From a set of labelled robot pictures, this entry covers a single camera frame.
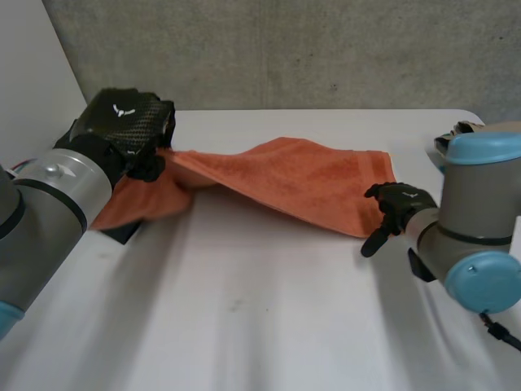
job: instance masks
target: logo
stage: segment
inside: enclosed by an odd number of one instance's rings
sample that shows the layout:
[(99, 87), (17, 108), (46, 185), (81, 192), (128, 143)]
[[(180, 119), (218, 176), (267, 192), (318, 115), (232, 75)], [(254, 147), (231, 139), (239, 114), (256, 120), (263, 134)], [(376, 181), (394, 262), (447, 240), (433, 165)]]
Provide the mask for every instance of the logo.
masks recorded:
[(120, 110), (119, 108), (117, 108), (115, 104), (112, 105), (112, 108), (114, 109), (118, 117), (128, 116), (129, 114), (134, 114), (136, 112), (135, 109), (128, 110), (127, 112), (124, 110)]

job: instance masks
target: carbon fiber hand cover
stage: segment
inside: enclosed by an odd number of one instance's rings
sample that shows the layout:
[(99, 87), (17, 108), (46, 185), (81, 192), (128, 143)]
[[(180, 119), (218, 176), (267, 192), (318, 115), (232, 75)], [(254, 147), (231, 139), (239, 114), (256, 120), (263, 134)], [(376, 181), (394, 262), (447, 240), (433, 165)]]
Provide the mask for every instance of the carbon fiber hand cover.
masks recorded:
[(157, 147), (170, 147), (174, 114), (173, 102), (161, 101), (152, 93), (101, 90), (72, 127), (71, 140), (82, 134), (99, 136), (132, 167)]

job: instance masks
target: black cable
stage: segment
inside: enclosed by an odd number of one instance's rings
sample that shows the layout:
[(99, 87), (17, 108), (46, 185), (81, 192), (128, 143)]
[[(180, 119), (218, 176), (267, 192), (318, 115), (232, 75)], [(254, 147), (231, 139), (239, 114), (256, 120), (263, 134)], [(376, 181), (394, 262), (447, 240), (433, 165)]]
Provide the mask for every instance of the black cable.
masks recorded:
[(497, 340), (502, 340), (506, 344), (521, 352), (521, 340), (518, 340), (515, 336), (512, 336), (506, 327), (498, 322), (493, 322), (484, 312), (479, 314), (479, 317), (487, 328), (488, 334)]

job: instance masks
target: gray wall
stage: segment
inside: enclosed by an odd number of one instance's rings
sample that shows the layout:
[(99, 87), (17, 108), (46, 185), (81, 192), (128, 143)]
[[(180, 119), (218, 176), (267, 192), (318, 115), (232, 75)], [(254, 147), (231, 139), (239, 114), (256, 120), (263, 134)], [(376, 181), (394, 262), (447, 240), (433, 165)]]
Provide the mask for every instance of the gray wall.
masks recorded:
[(0, 49), (0, 164), (8, 168), (51, 148), (85, 100), (39, 0), (0, 1)]
[(87, 99), (181, 109), (464, 108), (521, 118), (521, 2), (44, 0)]

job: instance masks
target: concrete wall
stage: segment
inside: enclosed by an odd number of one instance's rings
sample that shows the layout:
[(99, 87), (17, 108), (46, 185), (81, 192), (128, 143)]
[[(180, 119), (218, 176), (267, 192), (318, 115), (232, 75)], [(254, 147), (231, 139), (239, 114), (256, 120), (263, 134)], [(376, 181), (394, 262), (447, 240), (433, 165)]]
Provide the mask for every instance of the concrete wall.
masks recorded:
[(44, 0), (87, 99), (182, 109), (464, 108), (521, 118), (521, 2)]

